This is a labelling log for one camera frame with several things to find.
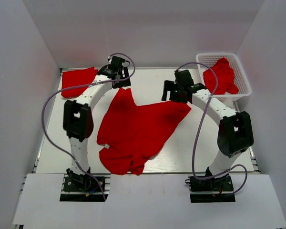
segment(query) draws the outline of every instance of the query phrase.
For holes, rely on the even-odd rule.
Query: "crumpled red cloth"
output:
[[[234,84],[234,70],[230,68],[229,61],[226,58],[219,59],[212,67],[218,78],[218,87],[215,94],[237,94],[238,88]],[[211,70],[204,72],[204,83],[206,88],[212,92],[216,86],[216,80]]]
[[[67,88],[72,86],[84,85],[88,83],[92,83],[95,79],[98,70],[94,67],[82,69],[82,70],[74,70],[64,72],[62,74],[62,86],[61,88]],[[80,96],[88,87],[81,87],[76,89],[70,89],[63,91],[61,93],[62,97],[65,99],[75,98]]]
[[[100,151],[102,164],[113,174],[140,175],[190,110],[172,101],[137,106],[131,89],[119,89],[97,136],[99,145],[110,145]]]

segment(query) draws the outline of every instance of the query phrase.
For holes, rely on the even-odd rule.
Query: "white basket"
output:
[[[224,95],[220,94],[214,95],[214,97],[216,97],[221,101],[226,101],[226,100],[236,101],[241,97],[249,96],[252,92],[251,87],[247,80],[246,74],[238,60],[238,57],[235,54],[224,53],[224,52],[200,53],[196,55],[196,60],[197,62],[203,63],[208,67],[213,67],[216,64],[216,62],[223,57],[225,57],[229,61],[230,67],[233,68],[234,70],[234,75],[235,75],[234,83],[238,87],[239,91],[237,94],[230,94],[227,92]],[[204,71],[206,70],[207,70],[206,67],[198,64],[198,71],[203,84],[204,84]]]

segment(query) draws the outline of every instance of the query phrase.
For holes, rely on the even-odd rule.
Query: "purple cable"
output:
[[[223,171],[223,172],[221,172],[221,173],[218,173],[218,174],[216,174],[216,175],[212,175],[212,176],[209,176],[209,177],[198,177],[198,176],[196,176],[196,174],[195,174],[195,166],[194,166],[194,165],[195,165],[195,154],[196,154],[196,148],[197,148],[197,144],[198,144],[198,137],[199,137],[199,134],[200,134],[200,131],[201,131],[201,128],[202,128],[202,123],[204,122],[204,118],[205,118],[206,112],[207,112],[207,110],[208,110],[209,104],[210,104],[210,102],[211,102],[211,100],[212,100],[212,97],[213,97],[213,95],[214,95],[214,93],[215,93],[217,87],[218,87],[218,78],[217,78],[217,75],[215,74],[215,72],[213,71],[212,68],[210,68],[210,67],[204,65],[203,63],[199,63],[199,62],[188,62],[188,63],[185,63],[185,64],[181,65],[181,66],[177,69],[177,71],[178,71],[180,68],[182,68],[182,67],[184,67],[184,66],[186,66],[186,65],[188,65],[188,64],[192,64],[192,63],[202,65],[202,66],[206,67],[207,69],[211,70],[211,72],[212,72],[212,74],[214,75],[215,80],[216,80],[216,86],[215,86],[214,90],[211,92],[211,95],[210,95],[210,97],[209,97],[209,99],[208,99],[208,101],[207,101],[207,103],[206,103],[206,105],[205,105],[204,112],[203,112],[203,114],[202,114],[202,117],[201,117],[201,120],[200,120],[198,129],[197,129],[197,134],[196,134],[196,137],[195,137],[195,141],[194,141],[193,155],[192,155],[192,172],[193,172],[193,177],[194,177],[195,179],[197,179],[197,180],[209,180],[209,179],[215,178],[215,177],[217,177],[217,176],[220,176],[220,175],[222,175],[222,174],[226,174],[226,173],[228,173],[229,171],[231,171],[232,169],[234,169],[234,168],[236,168],[236,167],[242,167],[242,168],[244,169],[244,171],[245,171],[245,179],[244,179],[244,182],[242,183],[242,185],[240,186],[240,188],[239,188],[238,190],[236,190],[236,191],[234,191],[234,192],[232,192],[232,193],[229,193],[229,194],[225,194],[225,196],[230,196],[230,195],[233,195],[233,194],[237,193],[238,191],[240,191],[240,190],[244,187],[244,185],[245,185],[245,183],[246,183],[246,181],[247,181],[247,177],[248,177],[248,171],[247,171],[247,169],[246,169],[245,166],[243,166],[243,165],[241,165],[241,164],[237,164],[237,165],[231,167],[230,169],[227,169],[226,171]]]
[[[133,74],[134,74],[134,72],[135,72],[135,64],[134,64],[133,60],[132,60],[129,56],[127,56],[127,55],[125,55],[125,54],[123,54],[123,53],[117,52],[117,53],[114,53],[114,54],[112,54],[112,55],[110,55],[110,56],[113,56],[113,55],[123,55],[123,56],[127,57],[127,58],[130,60],[130,62],[133,64],[133,72],[132,72],[128,77],[126,77],[126,78],[124,78],[124,79],[119,79],[119,80],[104,80],[104,81],[99,81],[99,82],[97,82],[97,84],[113,83],[113,82],[122,82],[122,81],[128,80],[130,77],[133,76]],[[44,123],[44,112],[45,112],[45,109],[46,109],[47,104],[49,103],[49,101],[50,101],[55,95],[57,95],[57,94],[60,93],[60,92],[66,91],[66,90],[76,89],[76,88],[81,88],[81,87],[89,87],[89,86],[94,86],[94,85],[96,85],[96,83],[88,83],[88,84],[84,84],[84,85],[78,85],[78,86],[73,86],[73,87],[67,87],[67,88],[64,88],[64,89],[60,89],[60,90],[56,91],[55,93],[53,93],[52,95],[50,95],[50,97],[46,100],[46,102],[44,103],[44,105],[43,105],[43,107],[42,107],[42,111],[41,111],[41,126],[42,126],[42,130],[43,130],[43,132],[44,132],[44,135],[46,136],[46,138],[48,139],[48,141],[49,141],[53,146],[55,146],[56,148],[58,148],[59,150],[61,150],[62,152],[68,154],[68,155],[74,160],[74,162],[76,163],[76,165],[78,166],[78,168],[79,168],[84,174],[86,174],[86,175],[92,177],[92,178],[96,181],[96,183],[98,184],[98,186],[99,186],[99,188],[100,188],[100,190],[101,190],[101,192],[102,192],[102,195],[103,195],[104,200],[106,200],[106,196],[105,196],[105,194],[104,194],[104,190],[102,189],[102,186],[100,185],[100,183],[99,183],[99,181],[97,180],[97,178],[96,178],[95,176],[93,176],[92,174],[87,173],[86,171],[84,171],[83,168],[81,167],[81,165],[78,163],[77,159],[76,159],[71,153],[69,153],[67,150],[61,148],[59,145],[57,145],[56,143],[54,143],[54,142],[50,139],[50,137],[49,137],[49,135],[48,135],[48,133],[47,133],[47,130],[46,130],[46,125],[45,125],[45,123]]]

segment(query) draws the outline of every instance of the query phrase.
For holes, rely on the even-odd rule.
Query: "purple hose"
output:
[[[234,192],[232,192],[232,193],[229,193],[229,194],[225,194],[225,196],[230,196],[230,195],[233,195],[233,194],[237,193],[238,191],[240,191],[240,190],[244,187],[244,185],[245,185],[245,183],[246,183],[246,181],[247,181],[247,177],[248,177],[248,171],[247,171],[247,169],[246,169],[245,166],[240,165],[240,164],[237,164],[237,165],[231,167],[230,169],[227,169],[226,171],[223,171],[223,172],[221,172],[221,173],[218,173],[218,174],[216,174],[216,175],[212,175],[212,176],[209,176],[209,177],[198,177],[198,176],[196,176],[196,173],[195,173],[195,166],[194,166],[194,165],[195,165],[195,154],[196,154],[196,148],[197,148],[197,144],[198,144],[198,137],[199,137],[199,134],[200,134],[200,131],[201,131],[201,128],[202,128],[202,123],[204,122],[204,118],[205,118],[206,112],[207,112],[207,110],[208,110],[209,104],[210,104],[210,102],[211,102],[211,100],[212,100],[212,97],[213,97],[213,95],[214,95],[214,93],[215,93],[217,87],[218,87],[218,78],[217,78],[217,75],[215,74],[215,72],[213,71],[212,68],[210,68],[210,67],[204,65],[203,63],[199,63],[199,62],[188,62],[188,63],[185,63],[185,64],[181,65],[181,66],[177,69],[177,71],[178,71],[180,68],[182,68],[182,67],[184,67],[184,66],[186,66],[186,65],[188,65],[188,64],[192,64],[192,63],[193,63],[193,64],[202,65],[202,66],[208,68],[209,70],[211,70],[211,72],[213,73],[213,75],[214,75],[214,77],[215,77],[215,80],[216,80],[216,86],[215,86],[214,90],[211,92],[211,95],[210,95],[210,97],[209,97],[209,99],[208,99],[208,101],[207,101],[207,103],[206,103],[206,105],[205,105],[204,112],[203,112],[203,114],[202,114],[202,117],[201,117],[201,120],[200,120],[198,129],[197,129],[197,134],[196,134],[196,137],[195,137],[195,141],[194,141],[193,155],[192,155],[192,172],[193,172],[193,177],[194,177],[195,179],[197,179],[197,180],[209,180],[209,179],[215,178],[215,177],[217,177],[217,176],[220,176],[220,175],[222,175],[222,174],[226,174],[226,173],[228,173],[229,171],[231,171],[232,169],[234,169],[234,168],[236,168],[236,167],[242,167],[242,168],[244,169],[244,171],[245,171],[245,179],[244,179],[244,182],[242,183],[242,185],[240,186],[240,188],[239,188],[238,190],[236,190],[236,191],[234,191]]]
[[[119,79],[119,80],[104,80],[104,81],[98,82],[97,84],[121,82],[121,81],[128,80],[130,77],[133,76],[133,74],[134,74],[134,72],[135,72],[135,64],[134,64],[133,60],[132,60],[129,56],[127,56],[127,55],[125,55],[125,54],[123,54],[123,53],[114,53],[114,54],[112,54],[112,55],[110,55],[110,56],[113,56],[113,55],[123,55],[123,56],[127,57],[127,58],[130,60],[130,62],[133,63],[133,72],[132,72],[128,77],[126,77],[126,78],[124,78],[124,79]],[[96,181],[96,183],[98,184],[98,186],[99,186],[99,188],[100,188],[100,190],[101,190],[101,192],[102,192],[102,195],[103,195],[104,200],[106,200],[106,196],[105,196],[105,194],[104,194],[104,190],[102,189],[102,186],[100,185],[100,183],[99,183],[99,181],[97,180],[97,178],[96,178],[95,176],[93,176],[92,174],[87,173],[86,171],[84,171],[83,168],[81,167],[81,165],[77,162],[76,158],[75,158],[71,153],[69,153],[67,150],[61,148],[59,145],[57,145],[56,143],[54,143],[54,142],[50,139],[50,137],[49,137],[49,135],[48,135],[48,133],[47,133],[47,130],[46,130],[46,125],[45,125],[45,123],[44,123],[44,112],[45,112],[45,109],[46,109],[46,107],[47,107],[47,104],[49,103],[49,101],[50,101],[56,94],[58,94],[58,93],[60,93],[60,92],[63,92],[63,91],[66,91],[66,90],[71,90],[71,89],[76,89],[76,88],[81,88],[81,87],[89,87],[89,86],[94,86],[94,85],[96,85],[96,83],[89,83],[89,84],[84,84],[84,85],[78,85],[78,86],[73,86],[73,87],[67,87],[67,88],[64,88],[64,89],[60,89],[60,90],[56,91],[55,93],[53,93],[52,95],[50,95],[50,97],[46,100],[46,102],[44,103],[44,105],[43,105],[43,107],[42,107],[42,111],[41,111],[41,126],[42,126],[42,130],[43,130],[43,132],[44,132],[44,135],[46,136],[46,138],[48,139],[48,141],[49,141],[53,146],[55,146],[56,148],[58,148],[59,150],[61,150],[62,152],[68,154],[68,155],[74,160],[74,162],[76,163],[76,165],[78,166],[78,168],[79,168],[84,174],[86,174],[86,175],[92,177],[92,178]]]

